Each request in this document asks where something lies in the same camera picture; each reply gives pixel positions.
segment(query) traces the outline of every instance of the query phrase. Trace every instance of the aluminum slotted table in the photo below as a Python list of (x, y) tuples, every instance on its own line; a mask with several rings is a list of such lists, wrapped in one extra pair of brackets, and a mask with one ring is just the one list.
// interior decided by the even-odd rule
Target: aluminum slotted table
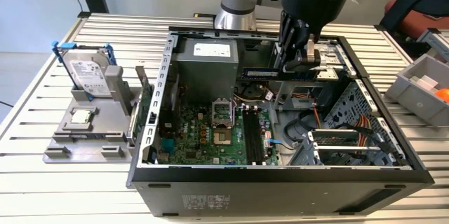
[[(139, 85), (133, 67), (155, 81), (169, 26), (211, 28), (210, 18), (161, 18), (92, 14), (78, 18), (64, 42), (109, 42), (129, 85)], [(263, 32), (278, 22), (258, 21)], [(383, 93), (395, 73), (411, 62), (386, 32), (373, 26), (329, 24), (322, 34), (345, 36)], [(46, 165), (42, 152), (70, 102), (72, 83), (50, 56), (1, 126), (0, 223), (449, 223), (449, 128), (433, 128), (403, 107), (385, 100), (435, 184), (367, 217), (333, 219), (151, 217), (136, 191), (125, 188), (129, 164)]]

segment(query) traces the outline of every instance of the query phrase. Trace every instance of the power supply label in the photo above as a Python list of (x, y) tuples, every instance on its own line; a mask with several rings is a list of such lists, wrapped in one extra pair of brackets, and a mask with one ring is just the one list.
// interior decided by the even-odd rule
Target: power supply label
[(227, 209), (230, 195), (182, 195), (185, 209)]
[(229, 44), (194, 44), (194, 56), (230, 57)]
[(110, 94), (106, 80), (101, 72), (100, 65), (92, 61), (70, 61), (77, 81), (82, 85), (84, 91), (93, 96), (106, 96)]

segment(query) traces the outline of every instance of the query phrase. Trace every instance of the motherboard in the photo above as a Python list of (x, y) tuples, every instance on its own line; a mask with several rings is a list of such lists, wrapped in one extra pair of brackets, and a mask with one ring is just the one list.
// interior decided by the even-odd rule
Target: motherboard
[[(230, 123), (218, 124), (217, 120)], [(277, 165), (266, 110), (245, 110), (225, 102), (214, 109), (210, 105), (183, 105), (178, 123), (175, 137), (162, 139), (159, 164)]]

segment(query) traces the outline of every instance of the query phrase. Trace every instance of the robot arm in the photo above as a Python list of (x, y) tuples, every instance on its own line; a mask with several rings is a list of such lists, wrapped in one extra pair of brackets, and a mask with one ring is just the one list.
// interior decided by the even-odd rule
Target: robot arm
[(314, 43), (322, 27), (331, 22), (346, 0), (281, 0), (279, 67), (285, 72), (299, 72), (319, 65)]
[(319, 65), (314, 43), (319, 39), (321, 29), (337, 18), (346, 0), (270, 1), (274, 4), (267, 4), (266, 0), (221, 0), (215, 28), (255, 30), (255, 4), (275, 6), (281, 3), (278, 67), (285, 72), (307, 70)]

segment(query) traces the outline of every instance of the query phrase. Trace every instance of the gray storage bin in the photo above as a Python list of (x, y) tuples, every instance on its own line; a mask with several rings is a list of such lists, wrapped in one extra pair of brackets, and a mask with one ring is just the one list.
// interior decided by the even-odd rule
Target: gray storage bin
[(427, 76), (437, 83), (435, 89), (449, 88), (449, 66), (423, 55), (398, 74), (386, 96), (395, 100), (422, 120), (433, 126), (449, 126), (449, 104), (433, 91), (427, 91), (415, 82)]

